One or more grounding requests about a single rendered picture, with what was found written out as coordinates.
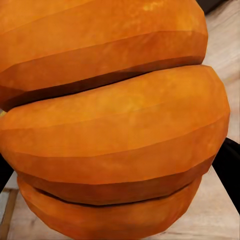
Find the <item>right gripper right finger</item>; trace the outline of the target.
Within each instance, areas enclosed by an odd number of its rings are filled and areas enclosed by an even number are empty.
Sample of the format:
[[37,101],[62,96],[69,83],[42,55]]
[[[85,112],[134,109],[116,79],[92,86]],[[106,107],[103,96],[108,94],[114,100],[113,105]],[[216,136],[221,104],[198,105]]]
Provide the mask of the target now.
[[240,144],[226,137],[212,166],[240,214]]

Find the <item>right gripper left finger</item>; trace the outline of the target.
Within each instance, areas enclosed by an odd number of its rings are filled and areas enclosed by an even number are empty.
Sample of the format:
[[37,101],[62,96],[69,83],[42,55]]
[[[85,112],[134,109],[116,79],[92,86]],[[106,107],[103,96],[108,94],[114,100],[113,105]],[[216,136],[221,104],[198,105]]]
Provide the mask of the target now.
[[7,163],[0,152],[0,193],[5,188],[8,180],[15,170]]

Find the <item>pumpkin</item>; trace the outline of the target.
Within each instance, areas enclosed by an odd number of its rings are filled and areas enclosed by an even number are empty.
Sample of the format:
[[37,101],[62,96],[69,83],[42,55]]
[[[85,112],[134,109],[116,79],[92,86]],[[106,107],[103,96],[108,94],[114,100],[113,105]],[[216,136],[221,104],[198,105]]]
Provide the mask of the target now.
[[0,153],[74,240],[140,240],[185,214],[228,135],[196,0],[0,0]]

